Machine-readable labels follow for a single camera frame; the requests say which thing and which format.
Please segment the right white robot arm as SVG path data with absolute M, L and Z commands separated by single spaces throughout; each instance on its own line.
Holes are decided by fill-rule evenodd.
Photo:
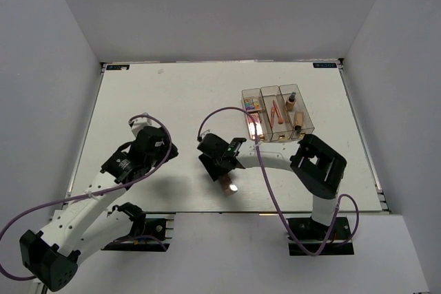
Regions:
M 251 169 L 264 165 L 294 173 L 313 196 L 311 229 L 319 238 L 327 238 L 336 230 L 334 213 L 340 182 L 347 160 L 313 134 L 298 142 L 255 143 L 246 138 L 231 142 L 213 133 L 200 139 L 197 150 L 210 178 L 214 181 L 235 169 Z

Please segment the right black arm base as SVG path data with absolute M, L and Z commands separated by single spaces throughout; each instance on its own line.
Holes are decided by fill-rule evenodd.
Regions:
M 327 233 L 327 227 L 314 222 L 311 218 L 287 218 L 291 231 L 308 251 L 316 252 Z M 347 217 L 337 217 L 321 255 L 353 255 L 351 229 Z

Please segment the foundation bottle with pump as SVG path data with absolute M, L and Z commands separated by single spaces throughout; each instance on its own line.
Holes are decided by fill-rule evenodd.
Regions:
M 292 92 L 285 101 L 285 107 L 288 112 L 292 112 L 294 110 L 294 106 L 296 104 L 296 93 Z

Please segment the colourful square eyeshadow palette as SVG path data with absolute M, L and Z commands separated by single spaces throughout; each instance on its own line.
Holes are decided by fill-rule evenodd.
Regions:
M 247 112 L 258 112 L 261 110 L 261 105 L 258 98 L 244 98 L 243 102 Z

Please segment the pink makeup brush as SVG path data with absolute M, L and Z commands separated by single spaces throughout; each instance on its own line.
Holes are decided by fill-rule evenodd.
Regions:
M 273 108 L 274 108 L 274 112 L 277 115 L 277 119 L 278 119 L 278 124 L 282 125 L 284 123 L 284 119 L 280 113 L 280 110 L 278 108 L 277 102 L 275 100 L 273 100 Z

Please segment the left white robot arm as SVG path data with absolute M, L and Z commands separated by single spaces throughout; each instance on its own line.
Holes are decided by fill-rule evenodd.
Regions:
M 49 291 L 59 291 L 93 253 L 115 240 L 143 237 L 150 222 L 142 208 L 115 201 L 129 190 L 129 182 L 177 155 L 164 128 L 146 125 L 138 130 L 132 142 L 121 145 L 101 165 L 85 200 L 71 203 L 38 232 L 28 230 L 21 236 L 24 267 Z

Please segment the orange makeup brush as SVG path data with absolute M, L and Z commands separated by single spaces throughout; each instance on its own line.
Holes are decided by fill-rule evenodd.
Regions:
M 271 107 L 271 116 L 270 116 L 270 126 L 271 126 L 271 128 L 274 127 L 275 113 L 276 113 L 276 110 L 275 110 L 275 107 L 273 106 L 273 107 Z

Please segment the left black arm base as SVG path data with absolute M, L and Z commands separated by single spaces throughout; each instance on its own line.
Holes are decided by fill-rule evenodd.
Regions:
M 129 235 L 114 240 L 102 251 L 164 253 L 170 246 L 173 230 L 173 214 L 147 214 L 143 227 L 134 227 Z

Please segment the silver eyeshadow palette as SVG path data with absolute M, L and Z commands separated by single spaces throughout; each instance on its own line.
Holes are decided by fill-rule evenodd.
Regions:
M 238 187 L 233 183 L 233 180 L 228 175 L 221 177 L 219 179 L 219 183 L 225 196 L 231 196 L 238 191 Z

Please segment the pink blush palette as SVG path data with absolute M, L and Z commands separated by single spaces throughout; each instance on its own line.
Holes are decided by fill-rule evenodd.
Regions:
M 255 140 L 256 137 L 258 137 L 259 140 L 265 139 L 263 122 L 259 112 L 249 113 L 247 116 L 247 125 L 249 136 L 252 140 Z

